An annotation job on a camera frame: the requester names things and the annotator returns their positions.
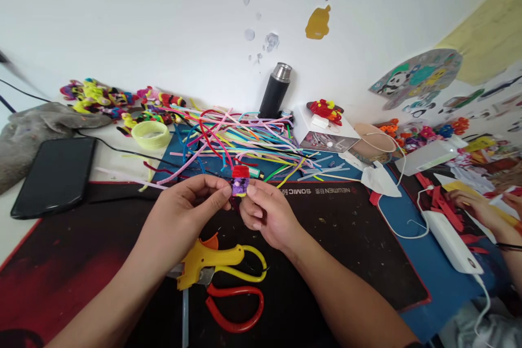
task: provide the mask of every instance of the gray cloth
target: gray cloth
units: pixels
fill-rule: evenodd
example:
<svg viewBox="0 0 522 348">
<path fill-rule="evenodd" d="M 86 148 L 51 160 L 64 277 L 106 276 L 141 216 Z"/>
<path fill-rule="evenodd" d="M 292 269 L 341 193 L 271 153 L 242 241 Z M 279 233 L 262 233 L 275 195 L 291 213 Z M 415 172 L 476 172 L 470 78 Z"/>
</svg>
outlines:
<svg viewBox="0 0 522 348">
<path fill-rule="evenodd" d="M 439 332 L 445 348 L 518 348 L 522 346 L 522 319 L 514 318 L 498 298 L 492 298 L 491 309 L 478 326 L 474 327 L 486 299 L 467 302 Z"/>
<path fill-rule="evenodd" d="M 74 129 L 110 123 L 105 115 L 77 113 L 58 102 L 10 115 L 0 134 L 0 195 L 27 175 L 44 141 L 71 138 Z"/>
</svg>

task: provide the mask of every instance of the person's right hand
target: person's right hand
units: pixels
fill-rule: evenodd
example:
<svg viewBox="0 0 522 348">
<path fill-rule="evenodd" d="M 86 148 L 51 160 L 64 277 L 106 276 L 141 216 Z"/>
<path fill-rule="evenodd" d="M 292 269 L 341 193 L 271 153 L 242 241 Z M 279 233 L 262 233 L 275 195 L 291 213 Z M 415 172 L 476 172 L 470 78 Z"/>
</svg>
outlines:
<svg viewBox="0 0 522 348">
<path fill-rule="evenodd" d="M 489 228 L 493 234 L 513 229 L 482 196 L 473 195 L 461 190 L 452 190 L 446 193 L 446 198 L 456 206 L 466 210 L 471 216 Z"/>
<path fill-rule="evenodd" d="M 511 193 L 504 193 L 502 201 L 517 211 L 518 216 L 522 219 L 522 197 L 517 197 Z"/>
<path fill-rule="evenodd" d="M 239 210 L 245 225 L 261 231 L 268 244 L 283 250 L 303 231 L 290 204 L 275 186 L 251 179 Z"/>
</svg>

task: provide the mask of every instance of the hand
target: hand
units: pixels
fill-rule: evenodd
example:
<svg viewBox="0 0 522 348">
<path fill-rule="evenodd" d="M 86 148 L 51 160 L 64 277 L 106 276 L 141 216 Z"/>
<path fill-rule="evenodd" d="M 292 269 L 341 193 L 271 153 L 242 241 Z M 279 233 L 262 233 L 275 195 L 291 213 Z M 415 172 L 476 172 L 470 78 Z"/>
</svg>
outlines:
<svg viewBox="0 0 522 348">
<path fill-rule="evenodd" d="M 268 244 L 284 250 L 296 233 L 303 230 L 290 204 L 275 186 L 251 179 L 239 210 L 245 225 L 261 235 Z"/>
<path fill-rule="evenodd" d="M 220 209 L 229 210 L 230 184 L 198 175 L 161 192 L 141 230 L 129 259 L 160 278 L 194 246 L 203 226 Z M 200 198 L 208 198 L 196 206 Z"/>
<path fill-rule="evenodd" d="M 511 193 L 504 193 L 502 201 L 517 211 L 519 218 L 522 219 L 522 197 L 517 197 Z"/>
<path fill-rule="evenodd" d="M 489 228 L 495 236 L 513 229 L 493 208 L 488 200 L 482 196 L 466 193 L 461 190 L 452 190 L 446 193 L 446 199 L 456 206 L 466 210 L 471 216 Z"/>
</svg>

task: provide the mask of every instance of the smartphone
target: smartphone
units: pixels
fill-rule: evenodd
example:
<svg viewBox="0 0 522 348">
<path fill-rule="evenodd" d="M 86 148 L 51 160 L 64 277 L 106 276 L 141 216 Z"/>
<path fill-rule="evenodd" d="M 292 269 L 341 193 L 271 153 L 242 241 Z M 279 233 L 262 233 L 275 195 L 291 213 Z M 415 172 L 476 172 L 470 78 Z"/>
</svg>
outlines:
<svg viewBox="0 0 522 348">
<path fill-rule="evenodd" d="M 84 196 L 96 139 L 44 141 L 18 194 L 11 217 L 34 219 L 64 212 Z"/>
</svg>

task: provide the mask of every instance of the panda sticker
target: panda sticker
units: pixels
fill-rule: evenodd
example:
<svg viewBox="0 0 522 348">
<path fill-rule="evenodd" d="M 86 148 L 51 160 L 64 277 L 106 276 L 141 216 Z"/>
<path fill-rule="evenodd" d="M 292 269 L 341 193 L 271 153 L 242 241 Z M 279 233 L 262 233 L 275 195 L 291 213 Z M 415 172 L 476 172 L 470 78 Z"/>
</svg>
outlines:
<svg viewBox="0 0 522 348">
<path fill-rule="evenodd" d="M 400 91 L 401 88 L 406 84 L 409 80 L 410 73 L 406 72 L 397 72 L 395 73 L 388 83 L 386 83 L 381 89 L 377 92 L 378 94 L 392 95 L 393 93 Z"/>
</svg>

